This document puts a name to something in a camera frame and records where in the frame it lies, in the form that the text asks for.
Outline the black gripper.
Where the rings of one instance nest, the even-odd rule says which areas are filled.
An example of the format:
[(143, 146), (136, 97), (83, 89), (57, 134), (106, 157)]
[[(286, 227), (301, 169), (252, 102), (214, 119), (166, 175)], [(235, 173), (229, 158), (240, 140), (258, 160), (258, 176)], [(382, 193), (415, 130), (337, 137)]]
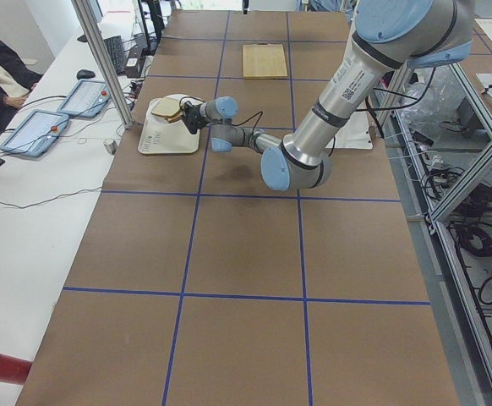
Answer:
[(209, 123), (209, 120), (201, 114), (201, 107), (201, 104), (194, 105), (191, 101), (186, 101), (182, 105), (182, 121), (190, 134), (196, 134)]

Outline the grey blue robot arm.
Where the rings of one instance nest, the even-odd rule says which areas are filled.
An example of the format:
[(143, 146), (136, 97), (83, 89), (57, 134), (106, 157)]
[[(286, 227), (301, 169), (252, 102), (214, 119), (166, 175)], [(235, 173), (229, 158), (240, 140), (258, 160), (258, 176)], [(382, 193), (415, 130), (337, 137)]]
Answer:
[(230, 96), (180, 104), (190, 133), (210, 125), (213, 151), (248, 147), (260, 153), (260, 171), (273, 190), (312, 189), (330, 176), (326, 146), (380, 79), (402, 65), (434, 68), (471, 52), (473, 1), (359, 1), (344, 58), (298, 128), (283, 139), (238, 127)]

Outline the white sheet under arm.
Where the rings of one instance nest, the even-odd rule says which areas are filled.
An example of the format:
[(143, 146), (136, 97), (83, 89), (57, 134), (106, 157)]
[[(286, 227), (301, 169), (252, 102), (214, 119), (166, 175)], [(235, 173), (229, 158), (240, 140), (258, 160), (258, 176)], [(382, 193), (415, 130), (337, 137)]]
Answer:
[(369, 116), (366, 112), (354, 112), (347, 124), (339, 130), (326, 149), (371, 150), (373, 143), (369, 133)]

